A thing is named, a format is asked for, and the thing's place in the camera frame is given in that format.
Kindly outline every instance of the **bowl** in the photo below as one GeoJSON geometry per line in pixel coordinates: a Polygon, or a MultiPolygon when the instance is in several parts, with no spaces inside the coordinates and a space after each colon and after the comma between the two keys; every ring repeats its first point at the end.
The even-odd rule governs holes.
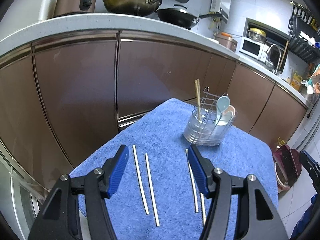
{"type": "Polygon", "coordinates": [[[256,31],[248,30],[248,37],[263,44],[266,42],[266,37],[256,31]]]}

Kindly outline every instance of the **microwave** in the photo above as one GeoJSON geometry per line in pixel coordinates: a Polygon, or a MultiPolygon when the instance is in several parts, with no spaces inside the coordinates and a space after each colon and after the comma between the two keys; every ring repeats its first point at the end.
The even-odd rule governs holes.
{"type": "Polygon", "coordinates": [[[266,51],[269,46],[258,41],[254,41],[247,37],[241,38],[239,52],[249,55],[261,62],[265,62],[267,58],[266,51]]]}

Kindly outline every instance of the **wire rack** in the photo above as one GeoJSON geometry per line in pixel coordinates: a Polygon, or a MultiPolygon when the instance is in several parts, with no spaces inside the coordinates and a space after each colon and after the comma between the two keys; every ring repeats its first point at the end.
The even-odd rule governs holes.
{"type": "Polygon", "coordinates": [[[205,97],[201,98],[200,109],[195,106],[192,110],[183,135],[190,143],[215,146],[221,143],[233,124],[236,111],[232,116],[228,110],[220,111],[217,108],[219,96],[210,94],[209,88],[205,88],[203,93],[205,97]]]}

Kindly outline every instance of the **white countertop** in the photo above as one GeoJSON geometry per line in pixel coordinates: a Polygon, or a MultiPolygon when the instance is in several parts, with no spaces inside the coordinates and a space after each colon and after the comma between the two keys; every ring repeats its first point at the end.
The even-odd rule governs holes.
{"type": "Polygon", "coordinates": [[[307,100],[287,82],[266,70],[263,65],[251,60],[245,55],[238,55],[232,52],[230,49],[218,44],[217,41],[213,41],[212,39],[206,38],[187,29],[158,20],[137,16],[92,13],[63,16],[38,22],[18,30],[2,39],[0,41],[0,57],[12,49],[46,36],[90,29],[145,31],[169,35],[199,43],[257,69],[259,72],[262,72],[271,79],[275,80],[275,82],[282,85],[293,95],[295,95],[295,97],[297,97],[302,103],[308,106],[307,100]]]}

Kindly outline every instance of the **wok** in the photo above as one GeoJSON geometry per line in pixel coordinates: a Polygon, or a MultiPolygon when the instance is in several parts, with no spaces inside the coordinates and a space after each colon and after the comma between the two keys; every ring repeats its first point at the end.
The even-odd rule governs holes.
{"type": "Polygon", "coordinates": [[[105,8],[111,13],[148,16],[161,5],[161,0],[103,0],[105,8]]]}
{"type": "Polygon", "coordinates": [[[199,17],[194,16],[191,13],[186,11],[187,7],[174,4],[174,7],[183,7],[180,8],[166,8],[166,9],[159,9],[157,10],[159,19],[161,21],[171,23],[174,25],[178,25],[183,28],[191,29],[192,27],[196,26],[200,19],[209,18],[209,17],[221,17],[220,13],[209,13],[204,15],[199,15],[199,17]]]}

